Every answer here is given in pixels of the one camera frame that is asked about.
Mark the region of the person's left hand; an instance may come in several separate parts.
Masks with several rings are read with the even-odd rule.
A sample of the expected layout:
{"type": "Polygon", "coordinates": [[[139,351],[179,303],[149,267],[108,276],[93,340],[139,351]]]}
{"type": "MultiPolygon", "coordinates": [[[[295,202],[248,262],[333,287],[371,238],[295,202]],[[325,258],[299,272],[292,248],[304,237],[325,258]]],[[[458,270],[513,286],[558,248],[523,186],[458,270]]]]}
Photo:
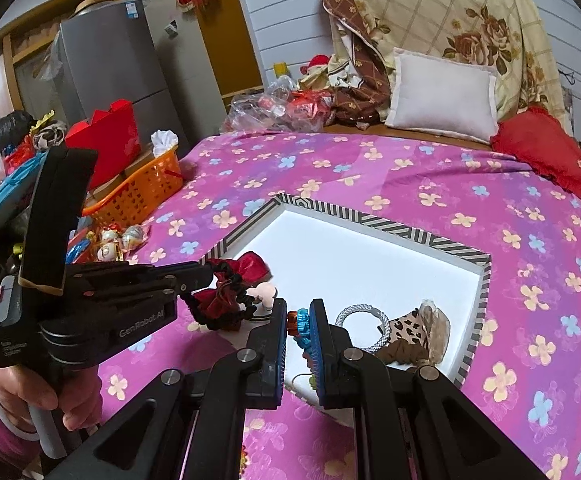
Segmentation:
{"type": "Polygon", "coordinates": [[[78,370],[57,393],[39,374],[21,365],[0,368],[0,407],[6,419],[18,429],[33,432],[30,406],[59,410],[69,431],[92,427],[100,422],[103,398],[98,368],[78,370]]]}

